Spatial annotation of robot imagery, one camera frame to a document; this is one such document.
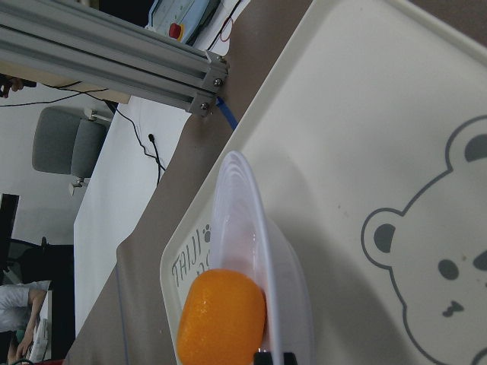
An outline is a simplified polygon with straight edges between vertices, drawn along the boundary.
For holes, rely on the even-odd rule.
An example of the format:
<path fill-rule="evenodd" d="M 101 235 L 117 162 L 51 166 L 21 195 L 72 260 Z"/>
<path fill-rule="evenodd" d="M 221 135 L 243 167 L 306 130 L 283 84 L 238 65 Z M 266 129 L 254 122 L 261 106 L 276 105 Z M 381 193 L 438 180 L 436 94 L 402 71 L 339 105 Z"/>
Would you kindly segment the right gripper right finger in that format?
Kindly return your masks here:
<path fill-rule="evenodd" d="M 298 365 L 297 358 L 292 352 L 285 352 L 283 354 L 283 364 L 284 365 Z"/>

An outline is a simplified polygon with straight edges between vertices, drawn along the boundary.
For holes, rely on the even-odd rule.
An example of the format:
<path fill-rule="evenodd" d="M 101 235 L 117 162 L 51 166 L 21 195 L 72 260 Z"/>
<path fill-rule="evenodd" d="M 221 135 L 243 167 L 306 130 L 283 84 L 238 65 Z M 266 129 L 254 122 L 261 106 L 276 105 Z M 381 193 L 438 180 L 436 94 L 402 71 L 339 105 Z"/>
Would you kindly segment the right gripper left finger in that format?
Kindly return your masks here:
<path fill-rule="evenodd" d="M 272 353 L 268 351 L 257 351 L 253 355 L 254 365 L 272 365 Z"/>

